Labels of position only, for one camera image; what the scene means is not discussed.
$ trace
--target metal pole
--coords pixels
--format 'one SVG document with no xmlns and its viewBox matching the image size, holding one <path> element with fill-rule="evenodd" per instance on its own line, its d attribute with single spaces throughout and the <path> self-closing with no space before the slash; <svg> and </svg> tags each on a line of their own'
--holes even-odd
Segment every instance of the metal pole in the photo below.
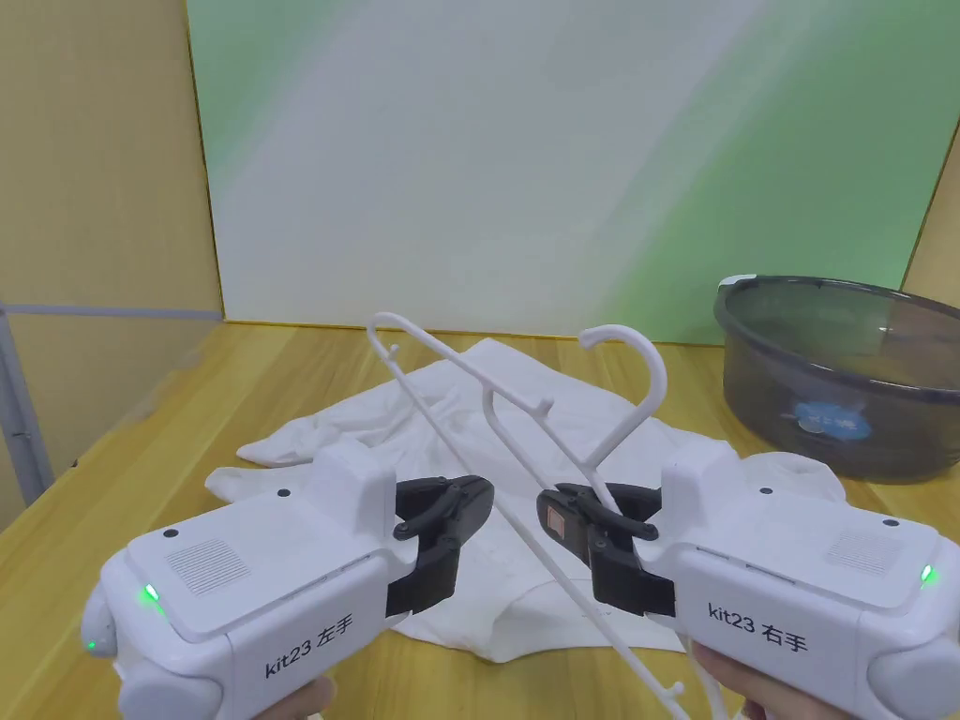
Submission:
<svg viewBox="0 0 960 720">
<path fill-rule="evenodd" d="M 0 430 L 7 442 L 23 499 L 30 505 L 56 478 L 3 309 L 0 309 Z"/>
</svg>

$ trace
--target transparent plastic tub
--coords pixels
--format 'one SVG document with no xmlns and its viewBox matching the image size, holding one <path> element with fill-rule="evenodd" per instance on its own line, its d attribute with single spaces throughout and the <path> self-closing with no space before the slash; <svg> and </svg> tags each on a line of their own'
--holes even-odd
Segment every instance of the transparent plastic tub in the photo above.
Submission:
<svg viewBox="0 0 960 720">
<path fill-rule="evenodd" d="M 714 315 L 724 396 L 774 446 L 901 481 L 960 460 L 960 310 L 843 280 L 738 276 Z"/>
</svg>

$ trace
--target green led light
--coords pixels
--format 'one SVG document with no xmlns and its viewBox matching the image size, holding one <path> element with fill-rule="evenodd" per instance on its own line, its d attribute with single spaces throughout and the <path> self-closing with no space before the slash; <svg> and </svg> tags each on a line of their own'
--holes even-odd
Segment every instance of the green led light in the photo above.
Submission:
<svg viewBox="0 0 960 720">
<path fill-rule="evenodd" d="M 920 579 L 924 583 L 924 587 L 936 583 L 939 577 L 940 573 L 937 572 L 937 568 L 933 565 L 925 567 L 924 571 L 920 574 Z"/>
<path fill-rule="evenodd" d="M 140 602 L 142 604 L 150 605 L 161 615 L 166 615 L 167 613 L 164 612 L 163 608 L 160 606 L 159 600 L 160 596 L 157 594 L 156 590 L 154 590 L 154 586 L 148 585 L 144 589 L 140 590 Z"/>
</svg>

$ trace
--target human hand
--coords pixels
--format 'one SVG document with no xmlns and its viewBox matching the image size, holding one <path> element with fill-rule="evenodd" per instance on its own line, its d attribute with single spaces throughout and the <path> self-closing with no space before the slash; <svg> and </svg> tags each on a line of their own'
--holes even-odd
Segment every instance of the human hand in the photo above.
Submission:
<svg viewBox="0 0 960 720">
<path fill-rule="evenodd" d="M 288 695 L 253 720 L 303 720 L 330 707 L 337 694 L 337 685 L 329 678 L 317 678 Z"/>
<path fill-rule="evenodd" d="M 693 643 L 693 657 L 722 686 L 743 695 L 749 720 L 848 720 L 849 715 L 736 660 Z"/>
</svg>

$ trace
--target wooden tabletop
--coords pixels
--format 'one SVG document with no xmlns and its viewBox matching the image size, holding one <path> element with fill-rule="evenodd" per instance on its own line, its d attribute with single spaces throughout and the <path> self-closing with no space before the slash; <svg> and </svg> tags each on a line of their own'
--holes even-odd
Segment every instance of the wooden tabletop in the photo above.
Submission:
<svg viewBox="0 0 960 720">
<path fill-rule="evenodd" d="M 458 350 L 477 338 L 442 336 Z M 573 341 L 503 338 L 542 363 L 631 401 L 646 372 L 624 346 L 581 349 Z M 407 370 L 436 359 L 402 337 Z M 670 425 L 728 440 L 742 455 L 770 449 L 727 409 L 720 348 L 661 347 L 669 372 L 657 412 Z M 390 376 L 356 330 L 226 324 L 193 367 L 174 373 L 151 407 L 104 437 L 0 536 L 0 718 L 116 717 L 119 682 L 88 656 L 79 635 L 102 563 L 132 538 L 218 507 L 206 476 L 242 466 L 236 449 L 284 422 L 359 393 Z M 960 540 L 958 471 L 915 486 L 845 482 L 863 508 L 929 523 Z M 638 651 L 664 684 L 690 688 L 684 706 L 706 701 L 683 656 Z M 385 633 L 335 668 L 340 685 L 327 720 L 617 720 L 665 713 L 612 650 L 540 653 L 491 664 Z M 729 697 L 731 709 L 736 699 Z"/>
</svg>

